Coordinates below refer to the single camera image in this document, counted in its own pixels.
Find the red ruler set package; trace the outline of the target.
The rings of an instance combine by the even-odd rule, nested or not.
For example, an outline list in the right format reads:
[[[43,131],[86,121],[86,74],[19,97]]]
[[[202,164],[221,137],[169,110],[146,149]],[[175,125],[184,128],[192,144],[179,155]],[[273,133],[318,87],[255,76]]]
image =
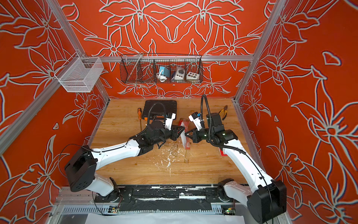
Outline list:
[[[221,156],[227,156],[227,154],[225,154],[221,148],[219,148],[219,152]]]
[[[184,118],[180,118],[179,126],[184,127],[184,131],[181,133],[181,142],[185,150],[190,150],[189,138],[186,137],[185,133],[189,131],[189,121]]]

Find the clear triangle ruler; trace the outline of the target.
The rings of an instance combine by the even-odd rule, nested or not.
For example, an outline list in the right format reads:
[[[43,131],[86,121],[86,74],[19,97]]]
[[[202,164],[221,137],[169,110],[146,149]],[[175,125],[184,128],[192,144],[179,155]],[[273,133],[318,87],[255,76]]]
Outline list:
[[[176,143],[174,143],[174,144],[171,146],[171,148],[170,148],[170,150],[169,150],[169,155],[170,155],[170,156],[173,156],[173,157],[177,157],[177,156],[178,156],[178,153],[179,153],[179,150],[180,150],[179,145],[178,145],[178,143],[176,142]]]

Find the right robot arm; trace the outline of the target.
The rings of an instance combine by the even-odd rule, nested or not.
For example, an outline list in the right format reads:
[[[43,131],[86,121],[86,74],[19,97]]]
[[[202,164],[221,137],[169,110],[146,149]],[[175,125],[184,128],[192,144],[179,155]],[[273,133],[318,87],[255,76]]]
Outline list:
[[[282,181],[275,181],[268,175],[244,149],[237,135],[232,130],[226,130],[218,113],[210,112],[208,98],[201,97],[203,111],[189,116],[195,128],[186,132],[186,137],[194,143],[206,141],[219,148],[239,169],[248,186],[242,186],[232,179],[221,182],[224,195],[245,205],[252,218],[259,224],[273,221],[275,217],[287,211],[287,188]]]

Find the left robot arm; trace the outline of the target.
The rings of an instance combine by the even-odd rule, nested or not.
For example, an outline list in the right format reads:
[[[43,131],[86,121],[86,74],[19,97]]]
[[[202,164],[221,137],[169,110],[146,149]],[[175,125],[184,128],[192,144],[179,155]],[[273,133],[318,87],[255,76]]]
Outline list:
[[[103,197],[117,197],[119,189],[116,182],[102,177],[97,170],[119,160],[146,154],[153,150],[154,145],[161,147],[168,139],[175,141],[184,130],[183,126],[156,120],[125,143],[94,149],[81,146],[64,167],[70,190],[89,190]]]

